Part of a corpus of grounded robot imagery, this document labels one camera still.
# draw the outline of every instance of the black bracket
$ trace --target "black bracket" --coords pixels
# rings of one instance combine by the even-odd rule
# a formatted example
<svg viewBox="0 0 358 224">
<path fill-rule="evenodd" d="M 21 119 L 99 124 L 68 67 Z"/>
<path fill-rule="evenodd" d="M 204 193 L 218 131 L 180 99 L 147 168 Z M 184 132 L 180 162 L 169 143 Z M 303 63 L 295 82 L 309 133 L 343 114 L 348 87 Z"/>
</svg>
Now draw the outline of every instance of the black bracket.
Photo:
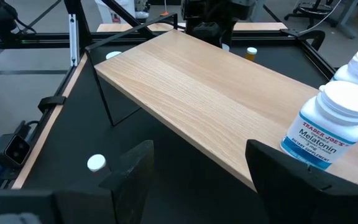
<svg viewBox="0 0 358 224">
<path fill-rule="evenodd" d="M 56 106 L 63 105 L 66 100 L 65 96 L 50 96 L 43 98 L 38 104 L 38 109 L 41 113 L 44 113 L 47 109 Z"/>
<path fill-rule="evenodd" d="M 311 46 L 316 50 L 320 49 L 324 39 L 326 38 L 326 33 L 322 30 L 310 30 L 305 33 L 298 32 L 296 29 L 281 29 L 280 31 L 296 37 L 298 40 L 313 39 Z"/>
</svg>

